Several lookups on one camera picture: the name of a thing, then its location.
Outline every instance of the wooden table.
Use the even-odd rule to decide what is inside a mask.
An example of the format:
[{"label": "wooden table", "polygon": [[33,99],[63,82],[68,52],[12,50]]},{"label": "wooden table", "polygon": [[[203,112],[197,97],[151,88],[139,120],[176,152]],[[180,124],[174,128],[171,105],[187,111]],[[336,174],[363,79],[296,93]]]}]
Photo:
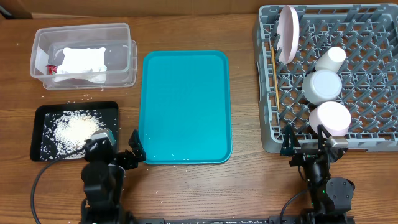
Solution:
[{"label": "wooden table", "polygon": [[[120,107],[121,147],[138,127],[142,61],[154,50],[217,49],[229,60],[233,154],[222,165],[148,166],[127,173],[122,203],[137,218],[261,218],[278,215],[305,188],[289,158],[261,146],[259,85],[252,27],[256,15],[120,17],[0,22],[0,223],[33,223],[32,183],[44,162],[29,158],[35,110],[40,105],[114,100]],[[137,82],[130,88],[48,91],[29,76],[30,54],[39,28],[126,22],[138,45]],[[84,199],[80,172],[85,161],[60,162],[39,181],[35,205],[42,223],[78,223]],[[357,223],[398,223],[398,153],[349,152],[332,164],[334,176],[356,184]],[[308,197],[287,215],[310,207]]]}]

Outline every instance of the teal rectangular tray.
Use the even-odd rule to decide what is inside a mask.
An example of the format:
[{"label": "teal rectangular tray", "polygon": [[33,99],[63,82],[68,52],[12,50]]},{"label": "teal rectangular tray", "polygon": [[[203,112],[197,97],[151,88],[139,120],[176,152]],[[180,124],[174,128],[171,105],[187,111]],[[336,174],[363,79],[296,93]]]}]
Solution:
[{"label": "teal rectangular tray", "polygon": [[232,153],[228,59],[218,50],[144,59],[139,137],[147,164],[219,164]]}]

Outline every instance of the dish rack spikes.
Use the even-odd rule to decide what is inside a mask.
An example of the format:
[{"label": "dish rack spikes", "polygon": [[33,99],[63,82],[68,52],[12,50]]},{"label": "dish rack spikes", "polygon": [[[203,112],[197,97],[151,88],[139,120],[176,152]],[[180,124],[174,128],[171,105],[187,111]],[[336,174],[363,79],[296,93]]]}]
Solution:
[{"label": "dish rack spikes", "polygon": [[[300,21],[300,39],[293,62],[278,62],[276,30],[283,6],[262,6],[253,30],[259,72],[259,113],[263,148],[279,152],[282,130],[291,124],[303,148],[315,147],[317,135],[308,118],[314,105],[305,100],[302,82],[330,47],[341,47],[347,58],[338,75],[343,88],[337,102],[352,116],[345,136],[349,146],[369,151],[398,151],[398,6],[358,4],[293,6]],[[272,66],[271,47],[275,53]],[[275,69],[279,89],[277,109]]]}]

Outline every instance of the black cable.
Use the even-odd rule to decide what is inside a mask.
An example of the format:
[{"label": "black cable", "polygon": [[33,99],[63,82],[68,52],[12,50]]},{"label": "black cable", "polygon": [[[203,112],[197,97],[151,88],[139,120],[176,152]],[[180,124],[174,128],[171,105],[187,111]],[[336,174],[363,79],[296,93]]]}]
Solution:
[{"label": "black cable", "polygon": [[307,193],[308,190],[310,190],[310,189],[307,188],[307,189],[305,189],[305,190],[299,192],[297,195],[294,195],[289,201],[286,202],[285,206],[282,208],[282,211],[280,211],[279,223],[283,223],[283,221],[284,221],[283,217],[284,217],[284,212],[285,212],[287,206],[288,206],[290,203],[292,203],[292,202],[293,202],[296,198],[298,198],[299,196],[301,196],[301,195]]},{"label": "black cable", "polygon": [[303,180],[305,181],[304,176],[303,176],[303,174],[301,173],[301,167],[300,167],[300,166],[298,167],[298,172],[299,172],[299,174],[300,174],[300,176],[301,176],[301,179],[303,179]]},{"label": "black cable", "polygon": [[33,183],[33,186],[32,186],[32,191],[31,191],[31,193],[30,193],[30,209],[32,210],[33,218],[35,219],[35,221],[36,221],[37,224],[40,224],[40,221],[39,221],[39,218],[37,218],[36,209],[35,209],[34,197],[35,197],[36,186],[37,186],[37,183],[38,183],[38,181],[39,181],[39,179],[40,179],[40,176],[44,173],[44,171],[45,171],[47,168],[49,168],[49,167],[50,167],[51,165],[53,165],[54,163],[56,163],[56,162],[58,162],[58,161],[60,161],[60,160],[62,160],[62,159],[64,159],[64,158],[66,158],[66,157],[68,157],[68,156],[71,156],[71,155],[74,155],[74,154],[76,154],[76,153],[82,152],[82,151],[84,151],[84,150],[85,150],[85,148],[79,149],[79,150],[77,150],[77,151],[75,151],[75,152],[68,153],[68,154],[66,154],[66,155],[64,155],[64,156],[62,156],[62,157],[59,157],[58,159],[56,159],[56,160],[54,160],[54,161],[51,161],[49,164],[47,164],[47,165],[39,172],[39,174],[37,174],[37,177],[36,177],[36,179],[35,179],[35,182]]}]

